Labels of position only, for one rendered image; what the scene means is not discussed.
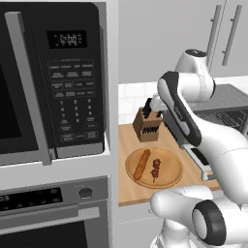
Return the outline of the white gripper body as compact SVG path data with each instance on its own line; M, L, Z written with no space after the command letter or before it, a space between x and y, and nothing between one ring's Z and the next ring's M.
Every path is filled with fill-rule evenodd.
M154 94L151 102L150 102L150 108L153 111L167 111L168 107L166 104L161 100L160 96L158 94Z

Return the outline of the baguette bread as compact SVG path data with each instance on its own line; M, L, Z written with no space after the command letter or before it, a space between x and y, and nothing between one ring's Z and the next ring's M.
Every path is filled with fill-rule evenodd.
M139 159L139 163L137 165L137 168L135 170L134 173L134 179L135 180L140 180L142 173L146 167L146 163L148 161L148 158L150 156L150 150L149 149L145 149Z

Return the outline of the kebab skewer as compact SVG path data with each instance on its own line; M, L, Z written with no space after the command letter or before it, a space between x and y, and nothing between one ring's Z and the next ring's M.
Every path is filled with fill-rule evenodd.
M153 176L153 183L155 183L155 179L159 176L159 170L160 170L161 160L159 158L156 158L153 161L153 170L151 171L151 174Z

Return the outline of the grey toaster oven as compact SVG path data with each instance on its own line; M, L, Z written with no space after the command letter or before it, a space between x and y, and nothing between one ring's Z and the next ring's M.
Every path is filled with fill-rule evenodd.
M248 138L248 95L231 84L217 85L208 102L189 106L201 119L232 127Z

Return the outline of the black microwave oven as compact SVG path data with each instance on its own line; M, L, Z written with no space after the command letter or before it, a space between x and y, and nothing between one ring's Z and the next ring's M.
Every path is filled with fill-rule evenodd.
M0 2L0 166L42 163L7 12L21 12L51 162L102 153L102 28L97 6L90 2Z

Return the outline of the black oven knob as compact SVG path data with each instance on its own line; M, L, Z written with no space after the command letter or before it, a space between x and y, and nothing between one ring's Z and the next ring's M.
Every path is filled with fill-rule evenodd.
M93 190L89 187L85 187L80 189L78 194L82 199L90 199L92 197Z

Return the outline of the stainless steel oven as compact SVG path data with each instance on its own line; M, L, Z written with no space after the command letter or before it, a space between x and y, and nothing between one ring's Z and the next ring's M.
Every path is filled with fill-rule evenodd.
M0 248L111 248L108 179L1 190Z

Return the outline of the wooden knife block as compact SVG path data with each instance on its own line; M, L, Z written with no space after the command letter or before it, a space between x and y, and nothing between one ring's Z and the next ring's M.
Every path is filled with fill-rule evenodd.
M159 128L163 119L157 116L157 112L151 111L147 118L144 117L142 108L137 112L133 122L133 128L140 142L157 141Z

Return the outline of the round wooden plate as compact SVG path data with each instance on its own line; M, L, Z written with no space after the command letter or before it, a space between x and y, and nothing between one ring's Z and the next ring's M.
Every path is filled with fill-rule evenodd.
M145 149L150 150L150 156L140 180L134 179L134 173L139 163L140 157ZM159 158L161 160L159 176L153 183L153 161ZM158 147L140 148L132 152L126 162L125 169L127 174L139 185L150 189L163 189L175 185L183 175L183 166L180 160L168 150Z

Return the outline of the grey base cabinet front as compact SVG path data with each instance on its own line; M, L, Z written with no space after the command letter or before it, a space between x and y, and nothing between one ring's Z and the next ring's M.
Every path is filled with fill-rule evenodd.
M118 209L117 248L150 248L163 220L150 210L150 203L121 206Z

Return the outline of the black handled knife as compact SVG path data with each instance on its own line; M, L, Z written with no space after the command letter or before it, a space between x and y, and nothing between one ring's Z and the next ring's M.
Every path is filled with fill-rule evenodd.
M145 102L143 109L142 109L142 114L143 114L144 118L147 118L151 112L150 103L151 103L151 98L148 98Z

